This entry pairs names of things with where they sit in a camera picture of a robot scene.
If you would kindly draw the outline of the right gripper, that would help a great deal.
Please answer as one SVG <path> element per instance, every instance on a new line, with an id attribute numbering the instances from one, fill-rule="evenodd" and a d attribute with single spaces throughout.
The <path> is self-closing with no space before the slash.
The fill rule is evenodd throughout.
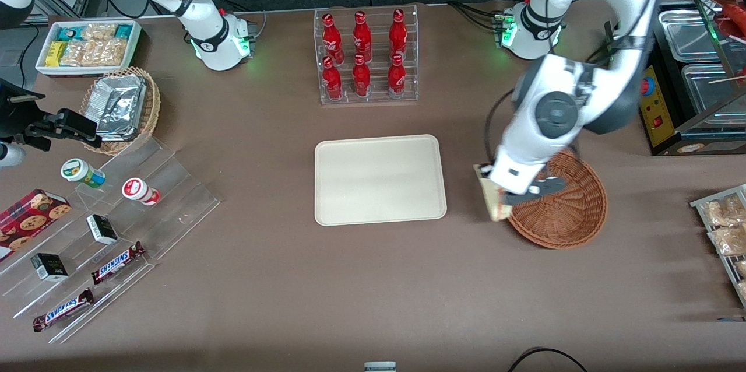
<path id="1" fill-rule="evenodd" d="M 44 111 L 36 103 L 44 94 L 35 93 L 1 80 L 1 140 L 31 146 L 42 152 L 51 149 L 51 136 L 75 140 L 94 149 L 101 147 L 98 124 L 68 108 L 43 120 Z"/>

